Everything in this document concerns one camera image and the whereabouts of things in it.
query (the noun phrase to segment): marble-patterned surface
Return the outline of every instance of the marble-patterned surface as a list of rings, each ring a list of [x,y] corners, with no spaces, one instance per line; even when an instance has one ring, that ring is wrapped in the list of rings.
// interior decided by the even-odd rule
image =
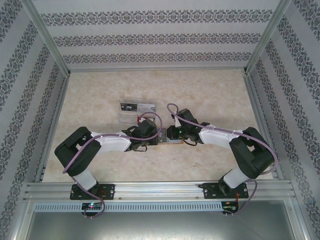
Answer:
[[[81,126],[115,133],[119,98],[156,100],[164,126],[173,125],[167,103],[188,108],[201,122],[242,130],[257,127],[240,70],[72,73],[46,165],[44,182],[71,182],[54,149]],[[99,153],[89,165],[98,181],[218,180],[237,166],[230,150],[215,145],[158,145],[147,152]]]

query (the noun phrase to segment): metal base plate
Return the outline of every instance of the metal base plate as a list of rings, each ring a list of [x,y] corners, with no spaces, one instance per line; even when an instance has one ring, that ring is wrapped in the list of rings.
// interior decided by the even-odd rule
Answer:
[[[220,191],[219,183],[216,182],[205,182],[198,185],[198,187],[203,189],[204,199],[236,199],[236,194],[238,194],[239,199],[247,199],[249,197],[245,183],[241,183],[227,196]]]
[[[115,195],[114,184],[99,184],[96,196],[103,200],[113,200]],[[97,200],[83,192],[77,184],[73,184],[70,193],[71,200]]]

